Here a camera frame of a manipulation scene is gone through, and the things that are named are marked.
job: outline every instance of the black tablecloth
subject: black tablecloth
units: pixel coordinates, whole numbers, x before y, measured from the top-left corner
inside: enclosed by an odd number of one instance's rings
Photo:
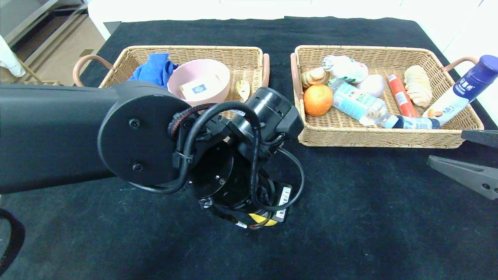
[[[115,61],[130,45],[182,44],[260,47],[270,54],[270,86],[290,100],[289,54],[301,44],[420,47],[448,62],[416,23],[392,18],[123,23],[98,54]],[[96,87],[106,72],[91,63],[82,80]],[[303,163],[306,189],[285,224],[262,231],[117,178],[3,195],[27,231],[4,278],[498,279],[496,202],[426,165],[434,154],[497,167],[498,150],[285,147]],[[298,183],[280,156],[268,170]]]

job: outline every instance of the pink bowl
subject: pink bowl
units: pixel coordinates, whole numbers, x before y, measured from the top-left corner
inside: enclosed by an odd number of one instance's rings
[[[180,91],[180,86],[200,78],[206,74],[216,74],[220,78],[222,89],[220,92],[205,96],[201,100],[186,100]],[[168,81],[168,91],[191,106],[205,103],[220,103],[225,101],[228,95],[228,86],[230,83],[230,70],[228,67],[214,59],[196,59],[180,65],[176,68]]]

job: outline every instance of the blue cloth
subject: blue cloth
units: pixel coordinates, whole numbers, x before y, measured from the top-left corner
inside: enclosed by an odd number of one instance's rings
[[[152,53],[145,64],[135,69],[129,81],[147,81],[167,89],[169,77],[177,64],[168,59],[169,53]]]

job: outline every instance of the white cloth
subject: white cloth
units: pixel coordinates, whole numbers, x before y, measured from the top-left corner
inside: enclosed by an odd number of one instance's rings
[[[2,36],[0,36],[0,66],[7,68],[16,77],[22,77],[26,74],[26,70],[19,63],[19,60],[17,60],[17,57]]]

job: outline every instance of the screw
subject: screw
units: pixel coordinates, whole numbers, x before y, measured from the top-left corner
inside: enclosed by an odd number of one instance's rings
[[[200,199],[199,204],[204,209],[209,208],[213,206],[213,199],[211,197]]]
[[[184,123],[183,123],[183,127],[186,128],[186,129],[189,129],[192,127],[192,121],[191,120],[186,120]]]
[[[140,126],[140,120],[139,119],[130,119],[128,121],[128,124],[129,124],[129,127],[136,130]]]
[[[143,165],[140,163],[135,163],[132,167],[133,170],[137,172],[141,172],[143,170]]]

